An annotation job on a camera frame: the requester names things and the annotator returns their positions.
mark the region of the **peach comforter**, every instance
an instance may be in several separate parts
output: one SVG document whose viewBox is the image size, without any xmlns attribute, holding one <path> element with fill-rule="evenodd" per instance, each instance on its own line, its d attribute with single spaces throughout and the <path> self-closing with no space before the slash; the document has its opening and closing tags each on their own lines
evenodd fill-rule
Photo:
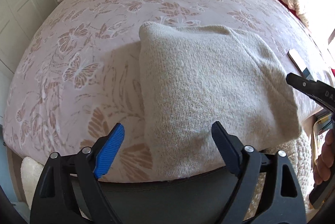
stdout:
<svg viewBox="0 0 335 224">
<path fill-rule="evenodd" d="M 287 72 L 297 73 L 286 54 L 295 48 L 315 79 L 333 85 L 308 31 L 276 0 L 64 0 L 15 72 L 4 119 L 7 145 L 44 164 L 51 152 L 77 153 L 121 122 L 125 140 L 103 180 L 154 181 L 138 62 L 145 21 L 254 31 Z M 318 109 L 300 93 L 296 101 L 301 120 Z"/>
</svg>

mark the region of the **human hand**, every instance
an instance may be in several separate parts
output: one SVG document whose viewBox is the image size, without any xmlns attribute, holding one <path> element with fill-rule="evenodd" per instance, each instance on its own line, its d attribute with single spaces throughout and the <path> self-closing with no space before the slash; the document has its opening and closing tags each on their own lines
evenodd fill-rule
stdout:
<svg viewBox="0 0 335 224">
<path fill-rule="evenodd" d="M 332 143 L 334 142 L 333 130 L 329 130 L 325 137 L 325 143 L 322 146 L 321 155 L 317 159 L 317 165 L 314 167 L 314 182 L 320 185 L 323 181 L 330 178 L 330 168 L 334 164 L 334 153 L 332 152 Z"/>
</svg>

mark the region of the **smartphone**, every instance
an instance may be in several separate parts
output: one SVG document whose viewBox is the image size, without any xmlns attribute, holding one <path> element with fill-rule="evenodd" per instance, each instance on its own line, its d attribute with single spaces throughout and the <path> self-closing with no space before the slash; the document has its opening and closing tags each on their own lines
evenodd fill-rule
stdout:
<svg viewBox="0 0 335 224">
<path fill-rule="evenodd" d="M 299 53 L 295 49 L 289 50 L 288 55 L 304 78 L 308 80 L 314 80 L 304 60 L 300 57 Z"/>
</svg>

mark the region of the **white closet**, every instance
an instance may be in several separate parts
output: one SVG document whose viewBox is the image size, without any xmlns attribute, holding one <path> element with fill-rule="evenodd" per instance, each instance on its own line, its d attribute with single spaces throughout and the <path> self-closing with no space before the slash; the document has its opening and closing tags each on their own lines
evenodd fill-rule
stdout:
<svg viewBox="0 0 335 224">
<path fill-rule="evenodd" d="M 57 4 L 57 0 L 0 0 L 0 124 L 16 67 Z"/>
</svg>

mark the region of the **blue rubber pad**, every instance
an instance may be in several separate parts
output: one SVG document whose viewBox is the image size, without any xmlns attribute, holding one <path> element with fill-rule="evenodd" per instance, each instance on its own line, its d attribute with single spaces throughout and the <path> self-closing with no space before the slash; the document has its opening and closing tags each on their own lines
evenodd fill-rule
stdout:
<svg viewBox="0 0 335 224">
<path fill-rule="evenodd" d="M 116 126 L 113 133 L 97 155 L 95 169 L 93 171 L 94 176 L 97 179 L 100 179 L 103 175 L 107 174 L 124 140 L 124 137 L 125 129 L 123 125 L 119 124 Z"/>
</svg>

